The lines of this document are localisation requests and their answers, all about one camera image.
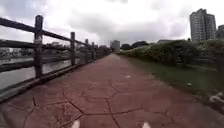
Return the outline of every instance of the cloud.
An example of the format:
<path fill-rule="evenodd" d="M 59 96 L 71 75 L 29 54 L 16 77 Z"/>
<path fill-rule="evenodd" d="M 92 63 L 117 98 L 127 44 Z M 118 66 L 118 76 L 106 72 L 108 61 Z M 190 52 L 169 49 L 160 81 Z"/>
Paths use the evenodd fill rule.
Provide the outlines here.
<path fill-rule="evenodd" d="M 189 15 L 200 6 L 217 13 L 210 1 L 202 0 L 1 0 L 0 15 L 4 12 L 9 19 L 33 25 L 35 15 L 41 14 L 44 29 L 67 37 L 75 31 L 76 39 L 81 41 L 88 38 L 98 44 L 109 44 L 110 40 L 117 39 L 133 43 L 188 38 Z M 4 35 L 32 41 L 32 35 L 1 31 L 0 38 Z"/>

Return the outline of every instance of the grass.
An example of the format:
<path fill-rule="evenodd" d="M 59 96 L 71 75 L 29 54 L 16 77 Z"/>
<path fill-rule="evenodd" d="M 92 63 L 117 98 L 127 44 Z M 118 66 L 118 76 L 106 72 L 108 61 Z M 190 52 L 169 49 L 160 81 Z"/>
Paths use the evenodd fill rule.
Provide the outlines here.
<path fill-rule="evenodd" d="M 194 66 L 183 69 L 135 58 L 127 59 L 135 66 L 152 73 L 175 88 L 194 94 L 202 101 L 208 101 L 209 96 L 224 89 L 223 74 L 210 69 Z"/>

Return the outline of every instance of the railing post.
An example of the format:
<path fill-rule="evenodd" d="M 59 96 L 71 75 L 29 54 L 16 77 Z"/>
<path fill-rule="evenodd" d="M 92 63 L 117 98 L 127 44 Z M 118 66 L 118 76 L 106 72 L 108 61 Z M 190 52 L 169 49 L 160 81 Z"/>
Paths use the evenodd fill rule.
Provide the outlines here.
<path fill-rule="evenodd" d="M 42 29 L 43 29 L 43 16 L 37 15 L 35 18 L 35 28 L 36 31 L 34 33 L 34 43 L 38 44 L 36 48 L 34 48 L 34 67 L 36 78 L 43 75 L 42 70 Z"/>
<path fill-rule="evenodd" d="M 71 41 L 70 41 L 70 46 L 71 46 L 71 51 L 70 51 L 70 57 L 71 57 L 71 65 L 74 66 L 76 65 L 76 62 L 75 62 L 75 32 L 71 32 L 70 34 L 71 36 Z"/>
<path fill-rule="evenodd" d="M 86 44 L 85 61 L 86 61 L 86 64 L 87 64 L 88 63 L 88 50 L 89 50 L 89 40 L 88 39 L 85 40 L 85 44 Z"/>
<path fill-rule="evenodd" d="M 92 59 L 95 60 L 95 44 L 92 42 Z"/>

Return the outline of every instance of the green tree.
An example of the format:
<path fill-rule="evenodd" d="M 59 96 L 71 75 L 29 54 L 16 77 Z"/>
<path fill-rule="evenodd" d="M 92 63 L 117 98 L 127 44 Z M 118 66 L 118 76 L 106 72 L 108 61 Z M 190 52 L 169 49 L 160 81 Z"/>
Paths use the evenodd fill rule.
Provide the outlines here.
<path fill-rule="evenodd" d="M 131 45 L 130 44 L 122 44 L 121 45 L 121 49 L 122 50 L 130 50 L 131 49 Z"/>
<path fill-rule="evenodd" d="M 140 46 L 148 46 L 149 44 L 146 42 L 146 41 L 138 41 L 138 42 L 135 42 L 134 44 L 132 44 L 132 48 L 137 48 L 137 47 L 140 47 Z"/>

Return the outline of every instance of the treeline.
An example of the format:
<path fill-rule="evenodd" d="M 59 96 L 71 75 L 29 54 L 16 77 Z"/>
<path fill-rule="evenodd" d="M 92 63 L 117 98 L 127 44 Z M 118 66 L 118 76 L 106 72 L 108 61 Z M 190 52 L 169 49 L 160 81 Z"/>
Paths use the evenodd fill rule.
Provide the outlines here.
<path fill-rule="evenodd" d="M 186 40 L 175 40 L 168 43 L 154 43 L 123 49 L 118 54 L 136 57 L 167 65 L 187 67 L 197 58 L 206 58 L 213 66 L 222 71 L 224 66 L 224 42 L 209 40 L 197 44 Z"/>

